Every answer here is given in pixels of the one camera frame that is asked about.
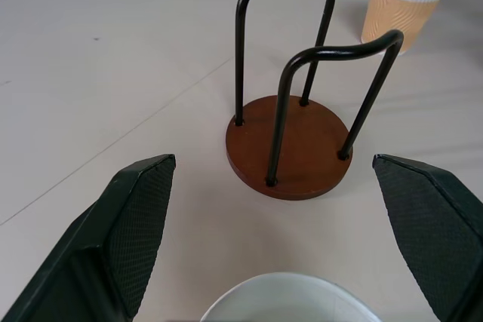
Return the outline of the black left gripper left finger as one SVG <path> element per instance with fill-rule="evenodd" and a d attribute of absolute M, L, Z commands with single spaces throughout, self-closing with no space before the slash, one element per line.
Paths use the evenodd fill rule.
<path fill-rule="evenodd" d="M 176 159 L 121 169 L 65 230 L 5 321 L 131 321 L 162 242 Z"/>

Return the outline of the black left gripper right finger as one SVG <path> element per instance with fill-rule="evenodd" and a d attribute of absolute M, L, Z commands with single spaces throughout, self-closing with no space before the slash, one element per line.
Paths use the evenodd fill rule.
<path fill-rule="evenodd" d="M 451 172 L 374 156 L 398 248 L 440 321 L 482 319 L 482 202 Z"/>

